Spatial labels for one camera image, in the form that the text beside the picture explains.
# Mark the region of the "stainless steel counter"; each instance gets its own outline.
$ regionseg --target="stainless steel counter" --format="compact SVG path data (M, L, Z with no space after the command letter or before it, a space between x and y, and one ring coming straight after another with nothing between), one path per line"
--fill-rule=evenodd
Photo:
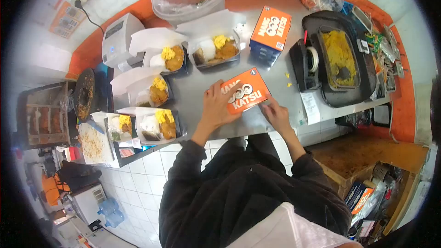
M279 9L285 13L292 15L291 28L288 32L285 49L273 66L262 65L250 58L250 37L257 19L264 5ZM219 79L228 80L252 67L256 66L262 75L268 89L273 97L283 106L287 107L290 115L290 124L292 127L298 127L306 124L306 112L303 107L299 88L297 86L294 70L289 57L289 49L296 41L303 38L302 18L310 12L298 0L225 0L225 7L230 11L240 12L246 15L246 24L238 25L237 32L241 39L240 60L234 61L227 65L219 65L211 69L199 71L192 64L188 64L187 74L179 74L169 76L169 83L174 94L174 101L166 105L171 109L179 112L179 118L187 131L187 135L179 138L176 142L190 139L199 119L202 115L202 94L210 85ZM290 77L286 78L285 73L289 73ZM378 106L389 102L391 97L389 94L385 98L363 102L341 108L332 108L325 104L320 91L314 94L317 106L320 110L321 120L329 120L345 116L350 113L356 113L374 106ZM128 107L127 95L114 97L114 109ZM263 132L272 131L273 128L266 121L258 107L253 107L243 113L242 118L231 124L226 124L215 131L210 139L231 138L243 135L252 135ZM155 147L133 158L133 161L143 157L144 155L160 149Z

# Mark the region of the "power cord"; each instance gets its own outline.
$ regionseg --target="power cord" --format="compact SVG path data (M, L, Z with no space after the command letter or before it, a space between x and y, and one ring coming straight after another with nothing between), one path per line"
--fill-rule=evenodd
M103 35L104 35L104 30L101 28L101 26L98 25L98 24L96 24L95 22L91 21L91 19L89 18L89 15L87 14L87 12L85 11L85 9L84 9L83 6L81 5L81 0L75 0L75 7L81 9L81 10L85 13L85 16L86 16L87 19L90 21L90 23L92 23L93 25L98 26L98 27L101 29L101 31L103 32Z

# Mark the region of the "receipt printer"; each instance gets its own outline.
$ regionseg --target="receipt printer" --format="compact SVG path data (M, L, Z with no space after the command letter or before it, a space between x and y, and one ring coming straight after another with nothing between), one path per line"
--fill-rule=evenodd
M112 68L128 67L142 62L144 52L135 57L129 53L132 34L145 29L144 25L128 13L107 27L103 37L103 63Z

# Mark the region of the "plug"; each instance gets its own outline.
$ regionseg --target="plug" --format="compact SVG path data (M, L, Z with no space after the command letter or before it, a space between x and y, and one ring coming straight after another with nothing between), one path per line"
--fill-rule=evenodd
M75 0L75 7L82 8L81 0Z

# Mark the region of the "orange countertop edge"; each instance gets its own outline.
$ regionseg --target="orange countertop edge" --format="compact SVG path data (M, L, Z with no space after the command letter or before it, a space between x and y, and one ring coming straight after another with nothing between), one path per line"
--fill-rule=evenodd
M379 21L381 24L390 25L393 23L392 18L388 13L380 9L375 4L368 0L345 0L355 4L363 11L370 13L372 19ZM151 0L139 0L129 7L121 10L112 18L102 24L102 28L107 28L117 19L123 15L131 13L137 17L146 28L151 27L168 27L169 24L155 16L152 10ZM415 128L416 128L416 111L415 111L415 95L413 89L413 82L411 71L409 68L409 61L407 60L404 46L402 45L400 35L396 27L392 27L396 40L399 42L398 49L404 56L401 57L401 63L404 69L408 69L405 79L400 78L401 98L394 100L393 103L393 120L391 133L399 141L414 142ZM67 79L77 79L78 75L89 67L96 67L102 62L101 57L102 33L100 29L95 30L89 37L87 37L78 48L72 53L71 62L69 65L69 72L66 75ZM375 135L381 138L390 138L389 129L371 126L363 133L368 135Z

